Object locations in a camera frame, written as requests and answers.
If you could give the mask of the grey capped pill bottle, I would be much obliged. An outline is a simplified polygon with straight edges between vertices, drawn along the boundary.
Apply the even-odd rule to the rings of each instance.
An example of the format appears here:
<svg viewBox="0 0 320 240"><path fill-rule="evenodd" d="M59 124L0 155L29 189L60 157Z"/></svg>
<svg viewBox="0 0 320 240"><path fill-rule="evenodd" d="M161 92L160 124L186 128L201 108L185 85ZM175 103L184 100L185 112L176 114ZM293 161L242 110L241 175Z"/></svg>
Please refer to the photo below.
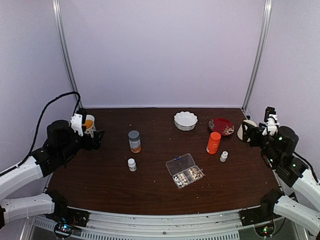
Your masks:
<svg viewBox="0 0 320 240"><path fill-rule="evenodd" d="M141 136L137 130L132 130L128 133L129 146L133 153L141 152Z"/></svg>

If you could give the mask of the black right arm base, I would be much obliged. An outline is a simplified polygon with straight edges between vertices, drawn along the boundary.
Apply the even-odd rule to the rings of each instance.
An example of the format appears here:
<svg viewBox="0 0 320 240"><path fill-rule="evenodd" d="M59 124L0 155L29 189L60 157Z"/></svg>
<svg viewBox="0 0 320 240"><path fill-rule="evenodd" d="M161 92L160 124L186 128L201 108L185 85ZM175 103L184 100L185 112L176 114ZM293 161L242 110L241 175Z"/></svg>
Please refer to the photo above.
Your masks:
<svg viewBox="0 0 320 240"><path fill-rule="evenodd" d="M280 215L274 213L274 207L279 198L284 195L279 189L273 188L260 199L260 206L240 210L239 216L242 226L255 225L280 218Z"/></svg>

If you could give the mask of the aluminium frame post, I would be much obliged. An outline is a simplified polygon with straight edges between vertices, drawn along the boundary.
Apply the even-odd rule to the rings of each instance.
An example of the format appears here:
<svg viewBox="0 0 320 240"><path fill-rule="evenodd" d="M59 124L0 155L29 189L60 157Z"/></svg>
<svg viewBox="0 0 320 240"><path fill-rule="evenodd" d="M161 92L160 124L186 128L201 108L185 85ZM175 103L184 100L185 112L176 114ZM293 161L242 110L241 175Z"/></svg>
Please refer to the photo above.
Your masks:
<svg viewBox="0 0 320 240"><path fill-rule="evenodd" d="M253 95L255 83L258 79L258 74L259 74L261 63L262 63L263 53L266 46L269 28L270 28L270 22L271 22L271 16L272 16L272 5L273 5L272 0L264 1L264 10L262 15L256 54L253 62L253 68L251 71L248 88L247 88L245 98L241 108L245 115L249 115L249 110L248 110L249 104L250 104L251 97Z"/></svg>
<svg viewBox="0 0 320 240"><path fill-rule="evenodd" d="M59 42L62 50L62 58L67 74L67 79L69 81L70 87L74 92L78 92L78 87L76 84L72 63L68 51L68 45L66 40L66 34L64 29L64 23L63 23L63 17L61 12L61 1L60 0L52 0L52 8L53 8L53 14L56 22L56 27L58 31L59 36Z"/></svg>

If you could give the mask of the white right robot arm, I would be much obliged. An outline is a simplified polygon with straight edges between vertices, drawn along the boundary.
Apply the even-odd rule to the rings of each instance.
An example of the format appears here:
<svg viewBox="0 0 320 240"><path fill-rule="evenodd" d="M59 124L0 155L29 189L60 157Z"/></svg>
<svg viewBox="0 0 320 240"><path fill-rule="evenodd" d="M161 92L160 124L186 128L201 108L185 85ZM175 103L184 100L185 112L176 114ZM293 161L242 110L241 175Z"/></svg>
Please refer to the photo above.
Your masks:
<svg viewBox="0 0 320 240"><path fill-rule="evenodd" d="M284 217L320 238L320 181L310 163L295 152L298 135L288 126L254 126L243 121L239 138L251 147L259 147L261 158L282 184L297 199L273 188L260 200L256 210L259 220Z"/></svg>

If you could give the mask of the right aluminium frame post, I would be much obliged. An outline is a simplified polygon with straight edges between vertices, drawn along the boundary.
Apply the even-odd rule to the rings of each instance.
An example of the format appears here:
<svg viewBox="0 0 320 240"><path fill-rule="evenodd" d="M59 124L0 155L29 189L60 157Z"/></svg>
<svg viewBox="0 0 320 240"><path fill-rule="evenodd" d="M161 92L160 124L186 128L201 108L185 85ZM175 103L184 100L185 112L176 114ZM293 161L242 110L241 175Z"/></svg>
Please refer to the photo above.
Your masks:
<svg viewBox="0 0 320 240"><path fill-rule="evenodd" d="M245 115L249 115L249 110L248 110L249 104L250 104L251 97L253 95L255 83L258 79L258 74L259 74L261 63L262 63L263 53L266 46L269 28L270 28L270 22L271 22L271 16L272 16L272 5L273 5L272 0L264 1L264 10L262 15L256 54L253 62L253 68L251 71L248 88L247 88L245 98L241 108Z"/></svg>

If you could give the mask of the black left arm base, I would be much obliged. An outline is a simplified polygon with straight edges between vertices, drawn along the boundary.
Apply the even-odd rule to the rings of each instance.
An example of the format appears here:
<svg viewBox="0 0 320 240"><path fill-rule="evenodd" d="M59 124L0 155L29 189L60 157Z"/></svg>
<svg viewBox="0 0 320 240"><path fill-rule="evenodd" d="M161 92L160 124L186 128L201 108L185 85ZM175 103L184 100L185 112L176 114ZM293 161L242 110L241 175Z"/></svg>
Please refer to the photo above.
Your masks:
<svg viewBox="0 0 320 240"><path fill-rule="evenodd" d="M80 227L86 227L90 213L85 210L69 207L68 200L56 190L45 192L53 203L53 212L45 214L47 219L55 222L54 235L59 240L65 240L74 233L81 233Z"/></svg>

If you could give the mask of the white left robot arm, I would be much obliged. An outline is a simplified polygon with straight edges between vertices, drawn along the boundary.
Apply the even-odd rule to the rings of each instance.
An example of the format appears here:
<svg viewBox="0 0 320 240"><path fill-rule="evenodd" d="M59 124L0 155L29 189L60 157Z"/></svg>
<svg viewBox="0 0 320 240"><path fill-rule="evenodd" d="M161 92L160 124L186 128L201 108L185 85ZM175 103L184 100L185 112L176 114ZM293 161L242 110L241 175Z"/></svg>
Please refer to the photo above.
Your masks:
<svg viewBox="0 0 320 240"><path fill-rule="evenodd" d="M46 128L43 146L29 153L26 159L0 174L0 225L36 215L47 215L56 222L72 218L68 200L56 190L32 197L8 199L25 185L45 178L61 166L66 166L79 150L98 150L104 130L92 134L73 130L66 120L56 120Z"/></svg>

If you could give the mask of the small white capped bottle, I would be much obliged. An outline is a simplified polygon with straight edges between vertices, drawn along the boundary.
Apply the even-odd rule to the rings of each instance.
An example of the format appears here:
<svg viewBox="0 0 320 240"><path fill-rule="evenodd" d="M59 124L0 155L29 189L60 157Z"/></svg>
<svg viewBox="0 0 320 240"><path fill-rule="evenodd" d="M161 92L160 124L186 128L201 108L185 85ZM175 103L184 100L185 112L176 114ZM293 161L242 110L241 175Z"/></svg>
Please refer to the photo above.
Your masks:
<svg viewBox="0 0 320 240"><path fill-rule="evenodd" d="M131 172L135 172L137 170L136 161L133 158L128 159L127 164Z"/></svg>

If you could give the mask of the clear plastic pill organizer box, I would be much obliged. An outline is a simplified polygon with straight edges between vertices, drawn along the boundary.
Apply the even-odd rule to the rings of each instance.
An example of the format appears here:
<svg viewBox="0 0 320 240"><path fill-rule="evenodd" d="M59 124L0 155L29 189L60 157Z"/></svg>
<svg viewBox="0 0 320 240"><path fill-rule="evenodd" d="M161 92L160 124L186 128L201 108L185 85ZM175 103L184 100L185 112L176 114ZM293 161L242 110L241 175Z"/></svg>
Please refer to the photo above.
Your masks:
<svg viewBox="0 0 320 240"><path fill-rule="evenodd" d="M167 161L165 165L178 189L182 189L205 176L190 153L175 157Z"/></svg>

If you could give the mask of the white pill bottle green label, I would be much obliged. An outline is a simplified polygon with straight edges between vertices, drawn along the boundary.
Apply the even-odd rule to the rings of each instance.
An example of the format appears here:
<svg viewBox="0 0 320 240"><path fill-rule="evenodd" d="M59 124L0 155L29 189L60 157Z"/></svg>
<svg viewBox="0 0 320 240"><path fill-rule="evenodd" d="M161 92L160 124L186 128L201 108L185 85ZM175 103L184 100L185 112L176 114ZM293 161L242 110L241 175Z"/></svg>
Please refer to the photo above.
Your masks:
<svg viewBox="0 0 320 240"><path fill-rule="evenodd" d="M223 151L220 155L220 161L225 162L228 158L229 153L227 151Z"/></svg>

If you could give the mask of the patterned mug with orange interior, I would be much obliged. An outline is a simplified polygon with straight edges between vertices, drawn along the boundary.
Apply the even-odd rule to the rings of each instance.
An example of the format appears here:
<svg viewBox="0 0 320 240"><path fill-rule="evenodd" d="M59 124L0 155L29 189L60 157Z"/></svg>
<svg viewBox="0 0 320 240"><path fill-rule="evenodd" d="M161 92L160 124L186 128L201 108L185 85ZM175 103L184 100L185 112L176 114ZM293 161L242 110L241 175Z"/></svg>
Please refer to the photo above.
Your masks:
<svg viewBox="0 0 320 240"><path fill-rule="evenodd" d="M87 114L85 122L82 126L85 127L84 133L90 135L93 138L95 132L97 131L95 126L95 117L93 115Z"/></svg>

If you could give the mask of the white scalloped ceramic bowl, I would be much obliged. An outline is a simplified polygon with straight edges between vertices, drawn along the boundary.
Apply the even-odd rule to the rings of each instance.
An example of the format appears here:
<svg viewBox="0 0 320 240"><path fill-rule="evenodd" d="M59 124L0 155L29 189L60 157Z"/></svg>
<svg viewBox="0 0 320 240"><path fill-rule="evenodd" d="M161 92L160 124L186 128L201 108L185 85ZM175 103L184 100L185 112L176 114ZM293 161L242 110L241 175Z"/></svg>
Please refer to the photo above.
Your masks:
<svg viewBox="0 0 320 240"><path fill-rule="evenodd" d="M179 130L191 131L196 127L198 117L192 112L181 111L174 115L173 121Z"/></svg>

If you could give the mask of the red floral plate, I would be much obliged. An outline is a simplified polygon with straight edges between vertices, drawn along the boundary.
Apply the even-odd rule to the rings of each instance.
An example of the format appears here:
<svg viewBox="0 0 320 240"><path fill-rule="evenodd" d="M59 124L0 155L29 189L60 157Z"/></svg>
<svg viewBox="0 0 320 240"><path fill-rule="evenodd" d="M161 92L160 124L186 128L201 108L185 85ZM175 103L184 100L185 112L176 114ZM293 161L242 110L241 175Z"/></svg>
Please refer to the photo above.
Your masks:
<svg viewBox="0 0 320 240"><path fill-rule="evenodd" d="M222 136L230 136L235 131L234 124L226 118L215 117L208 122L208 128Z"/></svg>

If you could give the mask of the aluminium front rail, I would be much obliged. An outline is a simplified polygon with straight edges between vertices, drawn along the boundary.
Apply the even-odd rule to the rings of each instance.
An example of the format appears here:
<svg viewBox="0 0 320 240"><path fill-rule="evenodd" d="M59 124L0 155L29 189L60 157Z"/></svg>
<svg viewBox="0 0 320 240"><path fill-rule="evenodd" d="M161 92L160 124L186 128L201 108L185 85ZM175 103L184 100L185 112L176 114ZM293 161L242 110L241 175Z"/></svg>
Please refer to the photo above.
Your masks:
<svg viewBox="0 0 320 240"><path fill-rule="evenodd" d="M178 215L88 211L67 240L309 240L308 231L282 217L244 224L240 210Z"/></svg>

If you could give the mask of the cream ribbed mug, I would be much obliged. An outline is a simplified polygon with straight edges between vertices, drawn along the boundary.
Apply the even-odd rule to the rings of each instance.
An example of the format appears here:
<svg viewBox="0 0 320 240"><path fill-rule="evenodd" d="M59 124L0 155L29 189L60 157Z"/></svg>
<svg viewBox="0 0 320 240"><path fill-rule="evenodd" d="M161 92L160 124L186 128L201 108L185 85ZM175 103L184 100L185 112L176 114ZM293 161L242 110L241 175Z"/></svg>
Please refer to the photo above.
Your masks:
<svg viewBox="0 0 320 240"><path fill-rule="evenodd" d="M258 125L252 121L252 120L249 120L249 119L245 119L242 121L240 127L238 128L238 131L237 131L237 137L241 140L241 141L246 141L247 143L251 141L251 139L248 137L248 136L245 136L246 133L247 133L247 130L249 128L252 128L252 127L257 127Z"/></svg>

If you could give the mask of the left aluminium frame post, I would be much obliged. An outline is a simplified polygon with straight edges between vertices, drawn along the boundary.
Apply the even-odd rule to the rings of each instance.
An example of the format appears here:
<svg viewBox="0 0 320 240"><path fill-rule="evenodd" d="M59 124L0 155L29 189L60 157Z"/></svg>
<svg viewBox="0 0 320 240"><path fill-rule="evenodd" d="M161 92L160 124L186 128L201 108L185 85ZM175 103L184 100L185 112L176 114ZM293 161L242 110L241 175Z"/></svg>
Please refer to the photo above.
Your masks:
<svg viewBox="0 0 320 240"><path fill-rule="evenodd" d="M56 22L56 27L58 31L59 36L59 42L62 50L62 58L67 74L67 79L69 81L70 87L74 92L78 92L78 87L76 84L72 63L68 51L68 45L66 40L66 34L64 29L64 23L63 23L63 17L61 12L61 1L60 0L52 0L52 8L53 8L53 14Z"/></svg>

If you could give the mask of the orange pill bottle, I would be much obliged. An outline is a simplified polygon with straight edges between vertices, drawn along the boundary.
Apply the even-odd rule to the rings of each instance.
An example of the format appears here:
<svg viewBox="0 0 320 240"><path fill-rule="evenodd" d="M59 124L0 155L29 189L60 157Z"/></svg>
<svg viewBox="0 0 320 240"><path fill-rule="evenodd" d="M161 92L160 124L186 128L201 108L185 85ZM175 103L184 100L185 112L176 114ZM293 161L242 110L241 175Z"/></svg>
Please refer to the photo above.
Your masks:
<svg viewBox="0 0 320 240"><path fill-rule="evenodd" d="M221 134L218 132L212 132L209 136L206 151L210 155L214 155L217 153L219 149L219 145L221 142Z"/></svg>

